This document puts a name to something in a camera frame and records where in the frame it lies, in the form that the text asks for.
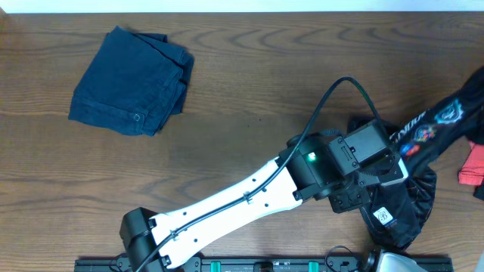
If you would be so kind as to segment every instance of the white wall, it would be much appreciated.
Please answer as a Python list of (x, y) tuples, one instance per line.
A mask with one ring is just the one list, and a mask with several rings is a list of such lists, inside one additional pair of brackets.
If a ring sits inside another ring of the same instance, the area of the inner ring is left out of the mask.
[(0, 7), (7, 13), (484, 11), (484, 0), (0, 0)]

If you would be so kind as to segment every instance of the pink fabric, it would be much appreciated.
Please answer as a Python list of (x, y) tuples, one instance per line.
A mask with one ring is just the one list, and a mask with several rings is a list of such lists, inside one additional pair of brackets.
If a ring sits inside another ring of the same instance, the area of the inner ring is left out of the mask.
[(479, 186), (484, 180), (484, 145), (470, 142), (470, 154), (459, 172), (459, 183)]

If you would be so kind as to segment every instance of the table surface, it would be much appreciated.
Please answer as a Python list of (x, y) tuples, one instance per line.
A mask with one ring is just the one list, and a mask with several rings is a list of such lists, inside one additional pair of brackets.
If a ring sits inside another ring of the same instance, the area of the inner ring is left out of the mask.
[[(484, 63), (484, 14), (31, 14), (0, 19), (0, 270), (69, 271), (80, 256), (123, 251), (119, 226), (139, 206), (168, 212), (234, 184), (302, 131), (338, 77), (356, 77), (382, 118), (403, 124), (461, 87)], [(184, 112), (128, 137), (68, 121), (73, 89), (116, 25), (168, 34), (194, 55)], [(316, 128), (370, 114), (349, 84)], [(449, 254), (473, 271), (484, 202), (456, 173), (469, 147), (431, 166), (433, 212), (412, 254)], [(246, 225), (209, 256), (324, 255), (372, 246), (358, 211), (327, 200)]]

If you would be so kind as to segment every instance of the black cable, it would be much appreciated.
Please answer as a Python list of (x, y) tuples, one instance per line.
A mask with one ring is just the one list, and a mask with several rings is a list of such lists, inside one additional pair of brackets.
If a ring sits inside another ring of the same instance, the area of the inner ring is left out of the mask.
[(135, 272), (141, 272), (141, 270), (148, 264), (149, 261), (151, 261), (151, 259), (153, 259), (153, 257), (159, 252), (159, 250), (167, 243), (169, 242), (171, 239), (177, 237), (181, 232), (187, 230), (189, 227), (192, 227), (193, 225), (211, 217), (211, 216), (214, 216), (214, 215), (217, 215), (218, 213), (220, 212), (223, 212), (225, 211), (226, 209), (229, 209), (235, 205), (238, 205), (242, 202), (245, 202), (247, 201), (248, 199), (251, 199), (253, 196), (255, 196), (258, 192), (260, 192), (262, 189), (264, 189), (264, 187), (267, 187), (267, 185), (269, 185), (274, 179), (275, 177), (277, 177), (279, 175), (279, 173), (282, 172), (282, 170), (284, 170), (284, 168), (286, 167), (286, 165), (288, 164), (288, 162), (290, 161), (290, 159), (292, 158), (292, 156), (294, 155), (294, 153), (299, 149), (299, 146), (301, 145), (301, 143), (304, 141), (304, 139), (306, 138), (306, 135), (309, 133), (309, 130), (311, 129), (311, 127), (314, 125), (316, 119), (318, 118), (318, 115), (319, 115), (319, 112), (321, 111), (321, 108), (323, 107), (324, 103), (326, 103), (326, 100), (330, 97), (331, 93), (334, 91), (334, 89), (339, 85), (341, 84), (341, 82), (344, 82), (344, 81), (349, 81), (351, 82), (360, 92), (361, 94), (363, 95), (363, 97), (365, 98), (366, 102), (368, 103), (368, 105), (370, 106), (371, 108), (371, 111), (373, 112), (373, 114), (375, 115), (375, 118), (378, 120), (378, 122), (380, 124), (382, 124), (381, 122), (381, 118), (380, 118), (380, 115), (378, 114), (377, 112), (377, 109), (375, 109), (375, 106), (373, 105), (373, 102), (371, 102), (370, 98), (368, 97), (368, 94), (366, 93), (366, 91), (363, 89), (363, 87), (356, 81), (356, 79), (350, 77), (350, 76), (343, 76), (341, 78), (339, 78), (338, 80), (335, 81), (335, 83), (332, 84), (332, 86), (329, 87), (329, 89), (326, 91), (326, 93), (324, 94), (323, 98), (319, 101), (319, 104), (317, 105), (317, 107), (315, 108), (315, 111), (314, 113), (312, 114), (311, 118), (309, 119), (308, 121), (308, 124), (306, 125), (306, 127), (304, 128), (304, 130), (302, 131), (302, 134), (301, 134), (301, 137), (299, 138), (299, 140), (297, 141), (297, 144), (296, 146), (293, 148), (293, 150), (291, 151), (291, 153), (289, 154), (289, 156), (284, 160), (284, 162), (274, 171), (274, 173), (272, 173), (264, 182), (262, 182), (255, 190), (253, 190), (252, 192), (242, 196), (241, 198), (239, 199), (236, 199), (232, 202), (229, 202), (221, 207), (218, 207), (217, 209), (214, 209), (212, 210), (211, 212), (207, 212), (205, 215), (201, 215), (200, 217), (198, 218), (195, 218), (194, 220), (188, 222), (187, 224), (181, 226), (180, 228), (174, 230), (173, 232), (171, 232), (170, 235), (168, 235), (163, 241), (161, 241), (161, 243), (158, 244), (158, 246), (155, 248), (155, 250), (153, 250), (141, 263), (140, 263), (140, 266), (138, 267), (138, 269), (136, 269)]
[(357, 271), (357, 270), (360, 268), (360, 266), (361, 266), (361, 262), (360, 262), (360, 259), (358, 258), (358, 256), (357, 256), (355, 253), (353, 253), (351, 250), (349, 250), (349, 249), (348, 249), (347, 247), (345, 247), (345, 246), (335, 246), (335, 247), (333, 247), (332, 249), (330, 249), (330, 251), (329, 251), (329, 252), (326, 254), (326, 256), (324, 257), (324, 264), (326, 265), (327, 269), (329, 269), (329, 270), (331, 270), (331, 271), (333, 271), (333, 272), (338, 272), (338, 271), (336, 271), (336, 270), (334, 270), (334, 269), (332, 268), (332, 265), (329, 265), (329, 264), (327, 263), (327, 257), (328, 257), (328, 256), (329, 256), (329, 255), (330, 255), (330, 254), (333, 252), (333, 250), (335, 250), (335, 249), (346, 249), (346, 250), (348, 250), (348, 251), (349, 251), (349, 253), (351, 253), (351, 255), (352, 255), (353, 257), (355, 257), (355, 259), (356, 259), (356, 261), (357, 261), (357, 262), (356, 262), (356, 269), (350, 270), (349, 272), (354, 272), (354, 271)]

